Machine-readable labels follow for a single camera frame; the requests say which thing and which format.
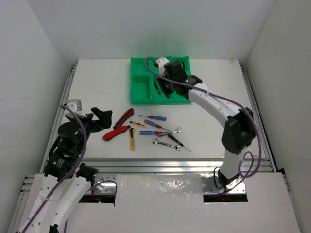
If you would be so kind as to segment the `black precision screwdriver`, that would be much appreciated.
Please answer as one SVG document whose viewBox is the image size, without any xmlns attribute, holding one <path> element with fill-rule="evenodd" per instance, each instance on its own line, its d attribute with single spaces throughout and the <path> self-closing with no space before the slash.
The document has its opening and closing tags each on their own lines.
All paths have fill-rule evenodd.
<svg viewBox="0 0 311 233">
<path fill-rule="evenodd" d="M 156 89 L 157 93 L 161 96 L 162 92 L 157 82 L 154 82 L 154 88 Z"/>
<path fill-rule="evenodd" d="M 178 145 L 184 147 L 186 150 L 188 150 L 189 152 L 191 152 L 188 148 L 186 148 L 184 146 L 183 143 L 181 143 L 178 139 L 176 139 L 172 134 L 168 134 L 168 138 L 170 138 L 171 140 L 173 140 L 174 142 L 176 142 Z"/>
</svg>

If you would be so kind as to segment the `blue screwdriver thin shaft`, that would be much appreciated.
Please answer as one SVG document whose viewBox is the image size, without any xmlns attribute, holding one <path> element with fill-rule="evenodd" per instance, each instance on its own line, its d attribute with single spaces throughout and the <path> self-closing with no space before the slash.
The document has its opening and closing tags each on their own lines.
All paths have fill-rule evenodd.
<svg viewBox="0 0 311 233">
<path fill-rule="evenodd" d="M 160 121 L 166 121 L 167 120 L 167 118 L 163 117 L 163 116 L 150 116 L 150 115 L 139 115 L 139 116 L 147 117 L 147 118 L 155 119 L 155 120 L 160 120 Z"/>
</svg>

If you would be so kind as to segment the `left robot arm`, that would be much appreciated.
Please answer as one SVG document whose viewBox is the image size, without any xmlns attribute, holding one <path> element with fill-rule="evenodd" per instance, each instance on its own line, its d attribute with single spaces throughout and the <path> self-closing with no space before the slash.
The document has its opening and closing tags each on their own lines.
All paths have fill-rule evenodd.
<svg viewBox="0 0 311 233">
<path fill-rule="evenodd" d="M 65 232 L 68 217 L 99 172 L 82 159 L 90 135 L 111 127 L 113 112 L 93 107 L 90 114 L 83 114 L 73 102 L 60 108 L 68 122 L 58 128 L 58 137 L 40 175 L 40 188 L 29 214 L 19 225 L 19 233 Z"/>
</svg>

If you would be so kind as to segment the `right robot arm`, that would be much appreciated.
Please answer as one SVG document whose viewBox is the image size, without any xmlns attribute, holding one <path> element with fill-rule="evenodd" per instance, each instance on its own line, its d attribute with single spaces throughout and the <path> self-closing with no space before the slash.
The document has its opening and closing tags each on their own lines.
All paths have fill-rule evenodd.
<svg viewBox="0 0 311 233">
<path fill-rule="evenodd" d="M 249 108 L 243 111 L 231 102 L 213 96 L 200 78 L 186 73 L 180 61 L 159 58 L 154 61 L 154 67 L 159 70 L 157 80 L 167 98 L 176 93 L 190 100 L 211 114 L 223 127 L 221 142 L 225 155 L 218 170 L 218 182 L 226 188 L 238 177 L 242 153 L 256 136 L 251 123 L 252 111 Z"/>
</svg>

